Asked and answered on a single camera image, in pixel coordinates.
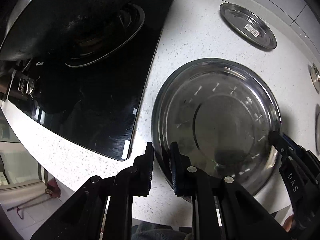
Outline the person hand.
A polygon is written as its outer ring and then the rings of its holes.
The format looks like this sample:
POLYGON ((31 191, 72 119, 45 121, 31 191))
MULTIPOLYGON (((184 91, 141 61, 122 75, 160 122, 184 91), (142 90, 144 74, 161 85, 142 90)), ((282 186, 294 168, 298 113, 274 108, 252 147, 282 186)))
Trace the person hand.
POLYGON ((283 228, 286 232, 289 232, 291 227, 292 227, 292 223, 294 221, 294 215, 290 215, 289 217, 287 217, 287 219, 285 220, 284 224, 283 224, 283 228))

